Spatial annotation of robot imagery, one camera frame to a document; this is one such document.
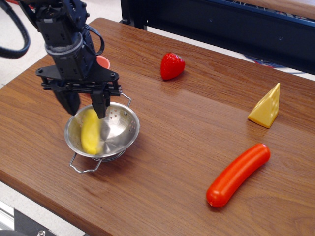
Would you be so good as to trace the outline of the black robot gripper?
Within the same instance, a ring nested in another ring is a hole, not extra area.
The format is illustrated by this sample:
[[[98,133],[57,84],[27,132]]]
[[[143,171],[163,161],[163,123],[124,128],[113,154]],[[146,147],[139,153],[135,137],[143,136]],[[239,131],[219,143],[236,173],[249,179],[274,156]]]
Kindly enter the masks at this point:
[[[106,116],[110,97],[119,96],[119,75],[98,64],[90,33],[75,33],[68,38],[63,33],[53,35],[45,42],[45,50],[54,65],[37,69],[45,90],[55,97],[72,116],[80,106],[79,93],[91,95],[92,106],[99,119]]]

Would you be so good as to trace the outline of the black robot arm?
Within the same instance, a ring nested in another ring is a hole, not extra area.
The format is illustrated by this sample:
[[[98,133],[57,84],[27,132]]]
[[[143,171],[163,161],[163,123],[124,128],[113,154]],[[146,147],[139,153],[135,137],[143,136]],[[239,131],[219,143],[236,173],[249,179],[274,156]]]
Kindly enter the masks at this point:
[[[98,118],[104,118],[111,96],[119,96],[121,87],[118,73],[97,62],[104,41],[95,50],[91,33],[99,32],[86,24],[86,4],[80,0],[20,0],[18,4],[41,33],[54,61],[36,71],[44,90],[51,90],[71,115],[79,109],[79,94],[89,94]]]

